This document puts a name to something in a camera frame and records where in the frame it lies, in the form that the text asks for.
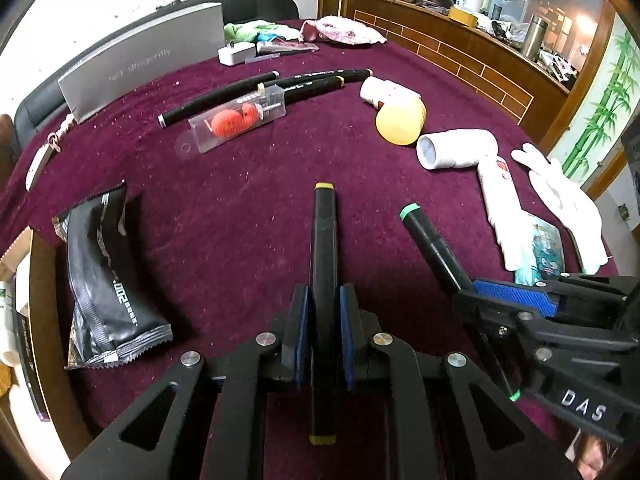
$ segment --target black leather chair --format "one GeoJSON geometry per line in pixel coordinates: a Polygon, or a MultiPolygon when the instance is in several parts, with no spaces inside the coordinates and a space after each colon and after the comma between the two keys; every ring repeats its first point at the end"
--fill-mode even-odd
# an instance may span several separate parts
{"type": "Polygon", "coordinates": [[[18,106],[15,113],[15,139],[14,152],[19,155],[24,147],[33,139],[36,132],[58,115],[65,107],[65,98],[58,86],[58,79],[79,59],[86,56],[103,43],[117,38],[124,32],[135,28],[149,20],[164,16],[175,10],[184,9],[205,2],[222,3],[222,17],[227,23],[246,23],[253,20],[267,20],[277,22],[281,20],[297,20],[300,16],[298,6],[293,0],[177,0],[166,6],[158,7],[151,13],[136,22],[117,30],[113,34],[102,38],[84,52],[70,60],[65,66],[45,79],[33,90],[18,106]]]}

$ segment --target black foil snack package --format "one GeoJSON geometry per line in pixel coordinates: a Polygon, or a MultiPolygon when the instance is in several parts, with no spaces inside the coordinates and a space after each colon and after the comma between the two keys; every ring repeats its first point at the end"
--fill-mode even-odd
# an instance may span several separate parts
{"type": "Polygon", "coordinates": [[[114,367],[173,338],[140,288],[124,229],[124,182],[52,220],[75,305],[67,370],[114,367]]]}

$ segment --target white power adapter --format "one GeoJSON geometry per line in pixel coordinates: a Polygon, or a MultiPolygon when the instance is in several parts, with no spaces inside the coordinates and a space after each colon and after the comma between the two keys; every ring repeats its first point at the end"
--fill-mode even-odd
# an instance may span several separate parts
{"type": "Polygon", "coordinates": [[[218,50],[220,63],[227,66],[244,63],[245,60],[252,57],[255,57],[255,45],[248,41],[241,41],[240,43],[232,41],[228,46],[218,50]]]}

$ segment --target plastic container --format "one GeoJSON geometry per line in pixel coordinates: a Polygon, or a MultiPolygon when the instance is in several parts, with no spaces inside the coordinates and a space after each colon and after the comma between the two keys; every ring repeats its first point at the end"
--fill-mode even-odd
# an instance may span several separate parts
{"type": "Polygon", "coordinates": [[[189,119],[190,131],[178,137],[176,151],[190,157],[205,153],[286,113],[284,90],[270,86],[189,119]]]}

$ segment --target silver box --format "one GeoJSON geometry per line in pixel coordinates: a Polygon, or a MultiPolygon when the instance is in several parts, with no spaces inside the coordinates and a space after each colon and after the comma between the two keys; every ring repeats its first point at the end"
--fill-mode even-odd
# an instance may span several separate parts
{"type": "Polygon", "coordinates": [[[78,123],[153,79],[218,56],[222,4],[177,10],[133,28],[83,57],[58,84],[78,123]]]}

